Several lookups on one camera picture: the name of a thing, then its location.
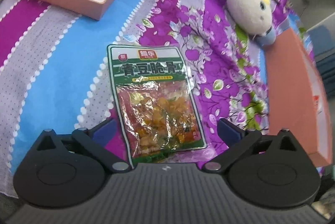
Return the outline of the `green bean snack packet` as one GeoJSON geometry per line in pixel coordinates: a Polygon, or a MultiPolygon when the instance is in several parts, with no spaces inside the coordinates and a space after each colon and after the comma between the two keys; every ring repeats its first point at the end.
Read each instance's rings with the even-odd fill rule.
{"type": "Polygon", "coordinates": [[[179,48],[110,44],[107,58],[132,167],[207,147],[192,94],[195,82],[179,48]]]}

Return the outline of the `deep pink cardboard box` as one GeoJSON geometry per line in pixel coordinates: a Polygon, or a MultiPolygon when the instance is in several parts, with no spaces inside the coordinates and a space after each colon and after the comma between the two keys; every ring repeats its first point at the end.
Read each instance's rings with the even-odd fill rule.
{"type": "Polygon", "coordinates": [[[265,50],[269,134],[289,129],[315,167],[332,164],[332,123],[320,74],[296,33],[287,29],[265,50]]]}

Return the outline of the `floral purple bedspread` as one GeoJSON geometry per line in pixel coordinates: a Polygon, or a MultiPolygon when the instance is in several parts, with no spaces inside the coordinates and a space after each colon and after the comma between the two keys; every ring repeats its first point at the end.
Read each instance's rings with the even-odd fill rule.
{"type": "Polygon", "coordinates": [[[44,129],[68,134],[117,116],[109,44],[177,46],[190,67],[207,147],[170,162],[199,166],[227,147],[216,121],[267,133],[265,54],[225,0],[114,0],[95,21],[39,0],[1,2],[1,193],[44,129]]]}

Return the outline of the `blue and white plush toy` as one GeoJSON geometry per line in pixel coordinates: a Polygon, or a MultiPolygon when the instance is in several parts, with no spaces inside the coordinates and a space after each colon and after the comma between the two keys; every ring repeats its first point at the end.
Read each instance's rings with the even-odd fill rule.
{"type": "Polygon", "coordinates": [[[257,44],[268,46],[275,42],[270,0],[226,0],[226,7],[235,23],[257,44]]]}

